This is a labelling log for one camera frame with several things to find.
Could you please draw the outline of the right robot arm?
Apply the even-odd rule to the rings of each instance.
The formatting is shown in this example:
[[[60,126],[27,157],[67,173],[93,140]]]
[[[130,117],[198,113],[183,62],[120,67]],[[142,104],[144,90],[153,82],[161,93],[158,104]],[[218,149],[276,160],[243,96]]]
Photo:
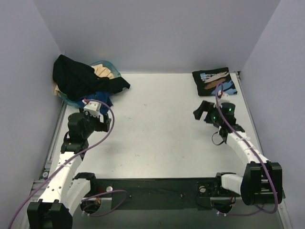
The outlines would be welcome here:
[[[283,173],[277,162],[271,162],[251,143],[246,131],[236,122],[235,105],[202,101],[193,112],[196,120],[205,114],[204,121],[217,128],[222,142],[227,144],[245,165],[243,176],[223,174],[213,182],[213,191],[224,195],[233,191],[246,205],[280,204],[283,199]]]

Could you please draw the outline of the black graphic t shirt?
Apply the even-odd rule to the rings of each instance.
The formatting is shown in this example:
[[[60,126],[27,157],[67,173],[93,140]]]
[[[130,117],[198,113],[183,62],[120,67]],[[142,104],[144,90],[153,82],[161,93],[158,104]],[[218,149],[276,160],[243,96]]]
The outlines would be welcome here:
[[[192,76],[200,97],[215,96],[216,86],[219,83],[223,85],[223,91],[228,95],[237,94],[228,67],[194,71]]]

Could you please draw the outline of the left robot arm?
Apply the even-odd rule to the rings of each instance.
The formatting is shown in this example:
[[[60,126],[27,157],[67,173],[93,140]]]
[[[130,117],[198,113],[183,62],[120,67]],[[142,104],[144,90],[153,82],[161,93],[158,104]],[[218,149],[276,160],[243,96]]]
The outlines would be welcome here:
[[[88,138],[93,132],[108,134],[112,128],[108,114],[82,111],[68,117],[68,132],[56,170],[49,176],[42,195],[27,208],[31,229],[72,228],[73,214],[82,198],[92,197],[98,191],[93,173],[75,173],[90,149]]]

